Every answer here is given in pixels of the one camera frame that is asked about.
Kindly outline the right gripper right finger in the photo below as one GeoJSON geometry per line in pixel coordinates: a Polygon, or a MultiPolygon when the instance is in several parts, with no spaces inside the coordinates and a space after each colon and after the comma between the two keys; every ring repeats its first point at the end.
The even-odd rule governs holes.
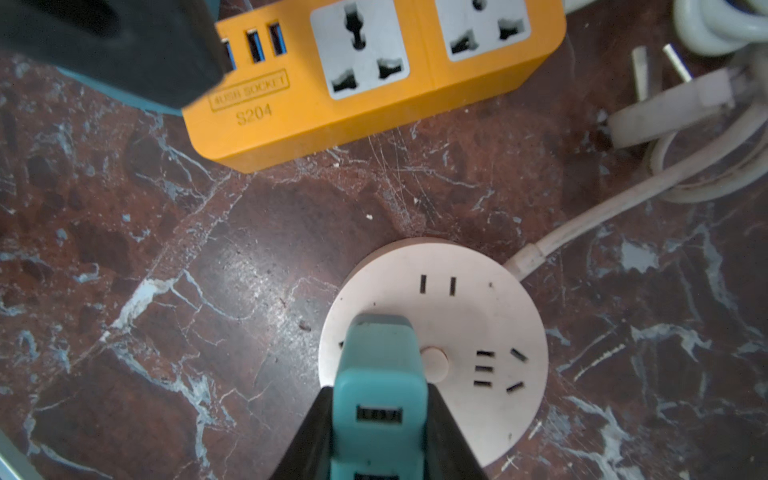
{"type": "Polygon", "coordinates": [[[487,479],[449,407],[433,384],[428,385],[424,478],[487,479]]]}

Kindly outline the teal charger plug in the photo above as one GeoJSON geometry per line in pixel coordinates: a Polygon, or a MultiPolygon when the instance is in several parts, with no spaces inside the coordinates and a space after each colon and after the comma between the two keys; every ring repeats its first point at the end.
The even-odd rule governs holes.
{"type": "Polygon", "coordinates": [[[332,479],[422,479],[428,386],[402,316],[351,322],[333,385],[332,479]]]}

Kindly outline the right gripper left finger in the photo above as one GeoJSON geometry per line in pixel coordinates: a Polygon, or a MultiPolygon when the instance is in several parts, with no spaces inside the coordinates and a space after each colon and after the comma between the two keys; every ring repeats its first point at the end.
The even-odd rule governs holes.
{"type": "Polygon", "coordinates": [[[328,480],[331,467],[333,388],[323,387],[271,480],[328,480]]]}

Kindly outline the round pink power socket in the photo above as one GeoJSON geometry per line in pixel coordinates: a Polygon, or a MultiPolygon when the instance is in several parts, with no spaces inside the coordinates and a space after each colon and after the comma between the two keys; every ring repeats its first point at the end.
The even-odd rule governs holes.
{"type": "Polygon", "coordinates": [[[549,354],[538,310],[501,264],[432,238],[396,241],[365,257],[327,314],[318,353],[321,386],[333,384],[346,331],[364,313],[411,323],[426,378],[481,466],[520,440],[542,402],[549,354]]]}

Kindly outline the teal power strip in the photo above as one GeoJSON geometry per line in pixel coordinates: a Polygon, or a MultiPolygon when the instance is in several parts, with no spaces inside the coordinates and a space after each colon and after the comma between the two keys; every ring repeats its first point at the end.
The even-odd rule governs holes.
{"type": "Polygon", "coordinates": [[[58,70],[63,75],[71,79],[74,79],[114,100],[122,102],[123,104],[129,107],[145,110],[147,112],[174,115],[177,117],[182,116],[182,111],[180,109],[174,109],[174,108],[162,105],[160,103],[145,99],[143,97],[131,94],[129,92],[122,91],[118,88],[104,84],[98,80],[92,79],[88,76],[81,75],[76,72],[72,72],[60,67],[58,67],[58,70]]]}

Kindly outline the orange power strip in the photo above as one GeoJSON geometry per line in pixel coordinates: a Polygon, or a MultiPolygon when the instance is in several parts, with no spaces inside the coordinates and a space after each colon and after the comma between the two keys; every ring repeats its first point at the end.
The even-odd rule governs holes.
{"type": "Polygon", "coordinates": [[[520,87],[559,1],[276,1],[216,25],[230,70],[183,111],[194,149],[263,170],[520,87]]]}

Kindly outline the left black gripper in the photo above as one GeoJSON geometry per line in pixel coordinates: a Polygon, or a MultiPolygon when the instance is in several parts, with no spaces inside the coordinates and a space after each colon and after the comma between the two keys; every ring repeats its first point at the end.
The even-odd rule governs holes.
{"type": "Polygon", "coordinates": [[[4,1],[1,45],[173,110],[232,65],[206,1],[4,1]]]}

